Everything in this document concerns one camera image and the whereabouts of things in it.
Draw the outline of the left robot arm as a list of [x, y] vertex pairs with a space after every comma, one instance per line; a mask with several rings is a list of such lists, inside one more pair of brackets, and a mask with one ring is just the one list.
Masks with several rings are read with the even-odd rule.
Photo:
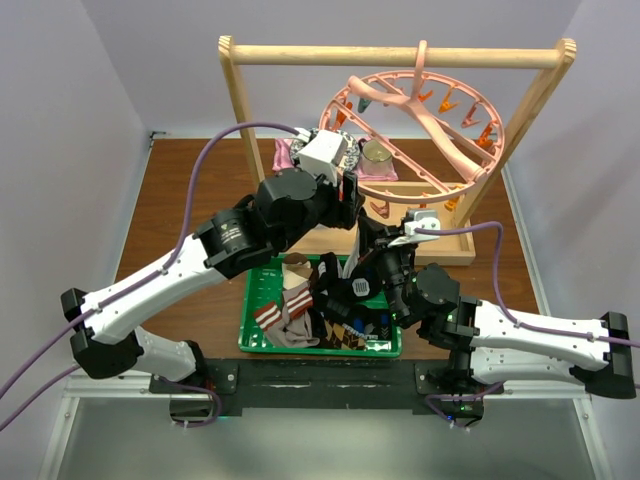
[[197, 291], [268, 263], [318, 225], [353, 228], [363, 203], [353, 173], [336, 183], [298, 168], [267, 178], [256, 193], [217, 212], [138, 272], [99, 291], [64, 292], [74, 360], [93, 379], [137, 370], [185, 392], [200, 390], [207, 368], [197, 343], [151, 334], [143, 323]]

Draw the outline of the pink round clip hanger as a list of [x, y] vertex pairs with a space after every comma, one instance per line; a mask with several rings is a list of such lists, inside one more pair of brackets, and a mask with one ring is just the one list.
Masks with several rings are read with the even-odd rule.
[[506, 147], [501, 115], [477, 88], [442, 72], [426, 41], [329, 47], [319, 58], [353, 70], [320, 114], [319, 130], [378, 140], [395, 166], [425, 183], [428, 200], [456, 199], [498, 170]]

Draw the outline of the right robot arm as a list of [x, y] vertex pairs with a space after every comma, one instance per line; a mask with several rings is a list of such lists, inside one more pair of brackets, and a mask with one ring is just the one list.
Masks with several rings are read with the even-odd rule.
[[436, 220], [412, 212], [400, 226], [360, 214], [358, 263], [381, 283], [394, 325], [449, 351], [432, 380], [448, 393], [509, 380], [550, 380], [583, 386], [592, 395], [633, 399], [636, 384], [628, 321], [609, 311], [594, 319], [563, 319], [509, 309], [463, 295], [438, 264], [415, 269], [419, 243], [441, 236]]

